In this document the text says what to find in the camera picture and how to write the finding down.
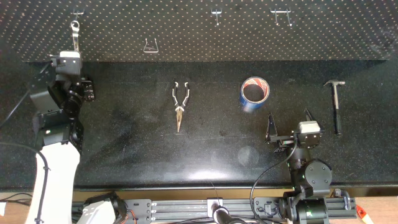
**pliers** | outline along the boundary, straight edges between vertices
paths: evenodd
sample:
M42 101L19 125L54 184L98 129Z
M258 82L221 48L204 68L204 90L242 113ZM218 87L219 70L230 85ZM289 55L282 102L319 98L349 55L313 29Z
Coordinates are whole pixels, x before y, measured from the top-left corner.
M175 86L173 87L173 101L174 101L174 106L175 106L175 111L177 112L177 132L180 132L180 126L181 126L181 120L182 120L182 112L184 112L184 109L188 103L189 99L189 86L188 83L185 83L185 98L182 101L182 104L179 105L177 101L177 97L175 97L175 93L178 88L178 82L175 82Z

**hammer head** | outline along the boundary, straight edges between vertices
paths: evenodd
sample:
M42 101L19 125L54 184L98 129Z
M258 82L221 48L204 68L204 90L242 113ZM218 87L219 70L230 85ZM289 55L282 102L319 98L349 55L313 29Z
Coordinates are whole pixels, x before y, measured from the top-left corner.
M339 80L329 80L323 86L325 86L325 85L327 85L329 83L331 83L331 85L333 85L333 86L337 86L337 85L344 85L346 82L345 81L339 81Z

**orange object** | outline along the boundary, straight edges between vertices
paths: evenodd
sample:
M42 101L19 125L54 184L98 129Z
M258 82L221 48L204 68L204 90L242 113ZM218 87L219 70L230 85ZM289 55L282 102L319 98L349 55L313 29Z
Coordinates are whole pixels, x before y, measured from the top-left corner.
M365 224L373 224L371 217L365 212L365 210L361 206L356 205L356 213L362 219L362 221L365 222Z

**white arm cover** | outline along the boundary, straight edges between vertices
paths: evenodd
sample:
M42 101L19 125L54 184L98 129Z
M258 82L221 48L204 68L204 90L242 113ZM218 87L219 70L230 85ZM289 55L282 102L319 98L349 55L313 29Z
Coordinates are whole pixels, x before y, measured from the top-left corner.
M41 220L45 224L71 224L73 181L80 154L72 144L44 146L41 153L49 164L49 176L45 190ZM44 163L36 155L37 175L33 199L25 224L35 224L44 180Z

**hammer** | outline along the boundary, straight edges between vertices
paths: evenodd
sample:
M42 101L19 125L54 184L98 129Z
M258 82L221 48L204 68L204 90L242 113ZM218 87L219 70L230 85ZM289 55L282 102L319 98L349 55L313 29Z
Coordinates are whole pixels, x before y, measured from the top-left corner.
M341 121L340 121L340 115L338 112L338 98L337 98L337 85L344 85L346 82L345 81L338 81L338 80L329 80L328 82L326 82L323 86L327 85L331 83L332 87L333 87L333 95L334 95L334 99L335 99L335 122L336 122L336 135L337 137L342 137L343 136L343 132L342 132L342 128L341 128Z

